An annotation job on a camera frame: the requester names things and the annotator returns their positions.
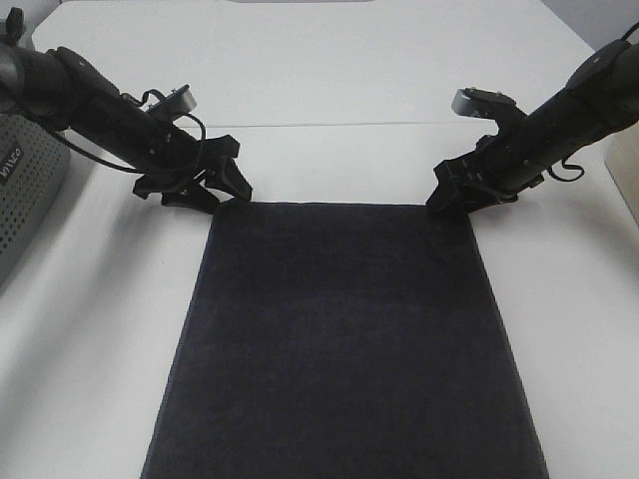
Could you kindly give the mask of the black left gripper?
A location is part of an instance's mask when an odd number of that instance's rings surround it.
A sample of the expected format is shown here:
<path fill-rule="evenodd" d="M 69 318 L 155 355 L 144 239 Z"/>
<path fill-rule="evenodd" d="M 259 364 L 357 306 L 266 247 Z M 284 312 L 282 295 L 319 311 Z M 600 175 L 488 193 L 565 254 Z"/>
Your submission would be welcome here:
<path fill-rule="evenodd" d="M 213 214 L 220 200 L 207 189 L 250 201 L 253 187 L 236 164 L 240 143 L 230 135 L 197 140 L 175 126 L 164 142 L 149 153 L 151 165 L 142 167 L 133 192 L 140 198 L 161 194 L 161 205 Z"/>

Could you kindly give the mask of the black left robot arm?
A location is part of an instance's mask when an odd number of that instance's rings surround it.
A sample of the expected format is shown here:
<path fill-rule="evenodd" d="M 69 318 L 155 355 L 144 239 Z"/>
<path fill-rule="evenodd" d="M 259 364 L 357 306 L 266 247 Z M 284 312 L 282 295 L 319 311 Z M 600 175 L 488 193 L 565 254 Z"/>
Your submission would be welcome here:
<path fill-rule="evenodd" d="M 177 127 L 192 119 L 196 101 L 189 86 L 141 98 L 121 92 L 88 60 L 58 47 L 38 52 L 21 45 L 24 12 L 12 7 L 1 22 L 1 111 L 19 115 L 67 145 L 72 130 L 119 159 L 115 170 L 133 174 L 133 193 L 158 194 L 165 207 L 213 214 L 217 191 L 248 202 L 253 188 L 236 159 L 240 144 L 230 135 L 194 138 Z"/>

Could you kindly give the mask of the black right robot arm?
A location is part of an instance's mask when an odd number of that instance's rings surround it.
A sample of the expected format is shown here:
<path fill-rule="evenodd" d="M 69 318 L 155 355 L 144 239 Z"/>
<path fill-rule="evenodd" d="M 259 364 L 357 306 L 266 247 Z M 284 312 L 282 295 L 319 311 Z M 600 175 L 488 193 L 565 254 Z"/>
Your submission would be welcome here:
<path fill-rule="evenodd" d="M 473 151 L 434 169 L 437 186 L 426 202 L 434 214 L 458 207 L 471 213 L 517 201 L 553 173 L 566 169 L 578 150 L 638 121 L 638 47 L 617 39 L 590 56 L 566 85 L 530 114 L 501 93 L 475 88 L 457 91 L 459 116 L 492 120 Z"/>

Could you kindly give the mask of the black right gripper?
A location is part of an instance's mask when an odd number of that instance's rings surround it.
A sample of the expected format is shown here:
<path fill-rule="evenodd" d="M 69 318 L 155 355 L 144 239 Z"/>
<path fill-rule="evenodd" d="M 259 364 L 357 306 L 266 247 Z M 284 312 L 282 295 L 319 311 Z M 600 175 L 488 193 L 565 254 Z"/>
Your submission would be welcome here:
<path fill-rule="evenodd" d="M 543 105 L 529 115 L 518 109 L 508 118 L 493 120 L 498 125 L 495 136 L 484 136 L 472 152 L 437 165 L 438 185 L 425 203 L 428 212 L 447 215 L 460 207 L 471 214 L 515 202 L 541 171 L 527 153 L 539 139 L 546 114 Z"/>

